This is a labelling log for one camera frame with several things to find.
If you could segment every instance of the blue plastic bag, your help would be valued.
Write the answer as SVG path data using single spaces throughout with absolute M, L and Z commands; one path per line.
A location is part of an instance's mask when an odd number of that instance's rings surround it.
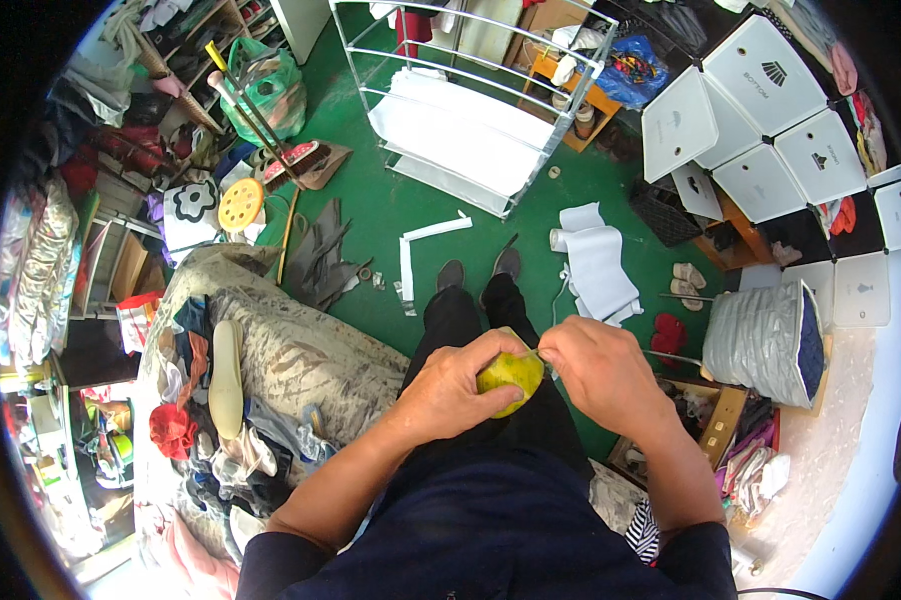
M 584 65 L 577 63 L 584 72 Z M 668 67 L 654 54 L 644 35 L 632 35 L 611 45 L 597 87 L 628 110 L 642 109 L 668 82 Z

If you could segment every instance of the yellow stool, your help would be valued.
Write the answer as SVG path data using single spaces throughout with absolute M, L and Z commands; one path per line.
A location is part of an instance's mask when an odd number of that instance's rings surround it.
M 265 203 L 265 186 L 253 177 L 238 179 L 220 198 L 217 221 L 228 234 L 240 234 L 258 218 Z

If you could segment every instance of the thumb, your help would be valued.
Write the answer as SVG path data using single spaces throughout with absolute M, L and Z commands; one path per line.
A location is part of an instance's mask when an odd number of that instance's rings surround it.
M 477 396 L 482 404 L 492 408 L 494 413 L 500 412 L 517 401 L 524 399 L 524 390 L 516 385 L 504 385 L 484 391 Z

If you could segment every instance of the right hand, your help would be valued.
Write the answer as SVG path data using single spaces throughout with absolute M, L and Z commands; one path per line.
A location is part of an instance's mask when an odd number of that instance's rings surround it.
M 570 316 L 543 333 L 538 352 L 564 380 L 573 405 L 599 426 L 640 446 L 674 425 L 674 404 L 630 331 Z

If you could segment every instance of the slipper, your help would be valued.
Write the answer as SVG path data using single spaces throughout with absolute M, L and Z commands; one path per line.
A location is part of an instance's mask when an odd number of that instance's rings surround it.
M 688 330 L 680 318 L 671 313 L 660 313 L 654 317 L 654 330 L 660 334 L 677 341 L 677 346 L 684 346 L 688 342 Z
M 703 290 L 707 287 L 707 279 L 704 278 L 700 270 L 697 270 L 697 267 L 689 262 L 675 262 L 673 271 L 675 278 L 684 280 L 698 290 Z
M 694 284 L 684 281 L 684 279 L 672 279 L 670 281 L 670 293 L 680 294 L 681 296 L 700 296 L 700 294 L 697 293 L 697 288 L 695 288 Z M 681 298 L 681 304 L 683 304 L 684 308 L 687 310 L 692 310 L 694 312 L 704 308 L 703 300 Z
M 207 390 L 207 408 L 217 433 L 233 440 L 244 422 L 244 390 L 241 387 L 243 330 L 236 320 L 221 320 L 213 329 L 213 375 Z
M 655 353 L 677 354 L 679 348 L 672 339 L 668 338 L 663 333 L 655 333 L 650 338 L 650 350 Z M 677 361 L 673 358 L 658 356 L 657 360 L 664 366 L 670 367 L 671 369 L 677 369 Z

